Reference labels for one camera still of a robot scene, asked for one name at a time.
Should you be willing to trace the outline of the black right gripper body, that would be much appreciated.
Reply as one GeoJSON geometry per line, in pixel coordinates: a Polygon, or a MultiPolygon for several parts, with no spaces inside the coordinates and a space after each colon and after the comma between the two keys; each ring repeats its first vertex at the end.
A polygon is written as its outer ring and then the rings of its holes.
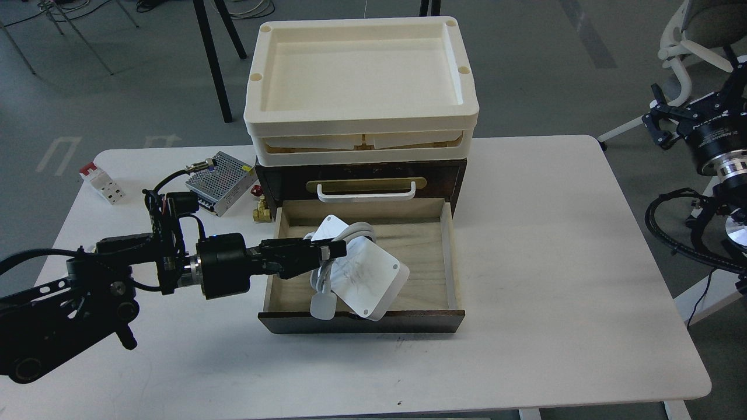
{"type": "Polygon", "coordinates": [[[689,105],[698,115],[684,135],[699,175],[745,176],[745,99],[717,101],[710,93],[689,105]]]}

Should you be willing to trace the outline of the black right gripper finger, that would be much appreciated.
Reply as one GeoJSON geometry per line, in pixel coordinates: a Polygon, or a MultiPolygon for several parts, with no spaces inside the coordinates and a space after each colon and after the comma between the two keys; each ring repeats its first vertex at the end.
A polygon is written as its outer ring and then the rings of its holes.
{"type": "Polygon", "coordinates": [[[723,111],[745,111],[745,58],[738,58],[731,46],[725,46],[723,50],[732,65],[732,72],[721,88],[721,107],[723,111]]]}
{"type": "Polygon", "coordinates": [[[656,146],[667,151],[675,145],[679,136],[675,136],[670,131],[662,129],[661,121],[664,119],[675,120],[675,122],[694,120],[694,111],[684,106],[670,106],[667,104],[664,93],[658,83],[653,83],[651,90],[654,96],[654,105],[651,106],[648,113],[642,116],[642,122],[656,146]]]}

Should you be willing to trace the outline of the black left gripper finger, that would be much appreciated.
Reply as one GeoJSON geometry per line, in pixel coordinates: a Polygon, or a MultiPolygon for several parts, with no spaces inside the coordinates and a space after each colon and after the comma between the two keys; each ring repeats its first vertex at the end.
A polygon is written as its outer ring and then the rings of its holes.
{"type": "Polygon", "coordinates": [[[281,267],[278,276],[291,279],[320,268],[325,261],[346,256],[347,243],[333,239],[282,239],[278,255],[281,267]]]}

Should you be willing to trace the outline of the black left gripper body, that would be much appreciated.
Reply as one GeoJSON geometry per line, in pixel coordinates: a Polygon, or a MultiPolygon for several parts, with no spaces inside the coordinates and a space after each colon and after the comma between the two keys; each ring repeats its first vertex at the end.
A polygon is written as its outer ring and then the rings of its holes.
{"type": "Polygon", "coordinates": [[[247,248],[240,233],[220,234],[196,244],[202,292],[206,299],[246,293],[253,275],[280,274],[301,255],[304,239],[268,239],[247,248]]]}

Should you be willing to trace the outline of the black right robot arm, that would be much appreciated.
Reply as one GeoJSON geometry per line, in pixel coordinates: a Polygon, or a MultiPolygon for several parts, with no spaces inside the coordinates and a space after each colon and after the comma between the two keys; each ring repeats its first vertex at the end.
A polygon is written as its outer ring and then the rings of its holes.
{"type": "Polygon", "coordinates": [[[659,195],[648,206],[644,221],[647,229],[674,254],[737,274],[736,289],[745,293],[745,256],[721,256],[703,242],[703,233],[712,218],[723,216],[727,219],[725,229],[732,253],[745,254],[745,62],[737,58],[730,46],[725,46],[725,53],[732,72],[717,92],[689,104],[670,106],[665,103],[661,88],[652,85],[655,101],[642,120],[654,143],[667,151],[683,138],[697,173],[714,176],[718,183],[711,196],[691,188],[659,195]],[[701,208],[698,217],[689,223],[690,245],[670,237],[656,222],[659,205],[675,198],[694,199],[701,208]]]}

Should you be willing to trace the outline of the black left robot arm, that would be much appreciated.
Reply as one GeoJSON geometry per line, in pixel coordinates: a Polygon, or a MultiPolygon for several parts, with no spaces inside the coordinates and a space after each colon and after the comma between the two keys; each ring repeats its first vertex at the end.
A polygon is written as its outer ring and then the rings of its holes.
{"type": "Polygon", "coordinates": [[[39,256],[67,258],[64,278],[2,298],[3,375],[31,383],[112,334],[133,350],[129,324],[139,313],[138,289],[168,295],[197,284],[207,299],[227,297],[248,292],[253,275],[290,279],[347,254],[345,241],[301,237],[248,248],[241,234],[206,236],[199,223],[196,253],[189,255],[180,220],[198,211],[197,194],[161,194],[162,187],[144,190],[151,232],[107,237],[93,253],[32,249],[2,261],[6,273],[39,256]]]}

